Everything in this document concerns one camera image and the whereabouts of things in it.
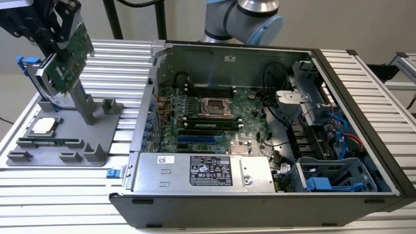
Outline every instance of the white label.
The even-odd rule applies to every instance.
[[[158,156],[158,164],[175,163],[175,156]]]
[[[235,56],[226,56],[225,62],[235,62],[237,57]]]

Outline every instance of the green circuit board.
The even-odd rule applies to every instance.
[[[87,55],[94,51],[85,24],[78,26],[67,48],[71,56],[66,62],[59,61],[57,54],[53,54],[41,65],[41,68],[46,68],[53,84],[63,94],[74,86],[87,64]]]
[[[173,87],[162,87],[159,92],[159,114],[162,119],[162,143],[161,152],[165,153],[210,153],[210,154],[234,154],[234,148],[250,149],[251,156],[271,155],[273,149],[261,146],[257,141],[257,133],[261,132],[262,137],[269,133],[267,120],[261,118],[262,100],[249,99],[250,94],[257,94],[251,89],[238,89],[234,98],[230,100],[230,110],[234,118],[241,118],[245,125],[238,131],[217,130],[215,126],[221,126],[218,122],[213,122],[213,128],[205,132],[213,132],[213,136],[198,136],[205,138],[215,138],[215,142],[179,142],[181,132],[187,130],[183,126],[183,117],[198,117],[202,112],[202,100],[206,97],[189,97]]]

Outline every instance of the black pole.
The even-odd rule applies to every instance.
[[[165,1],[155,3],[158,36],[161,40],[167,40],[167,18],[165,13]]]
[[[115,39],[125,39],[115,1],[114,0],[103,0],[103,3],[105,3],[105,7],[106,7],[106,12],[107,12],[107,17],[109,17],[113,35],[114,35]]]

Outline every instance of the power supply label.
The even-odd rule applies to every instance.
[[[227,156],[191,156],[190,183],[194,186],[233,186],[233,164]]]

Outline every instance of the motherboard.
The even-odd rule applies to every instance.
[[[254,89],[206,90],[162,87],[158,108],[163,153],[269,156],[270,132],[262,98]]]

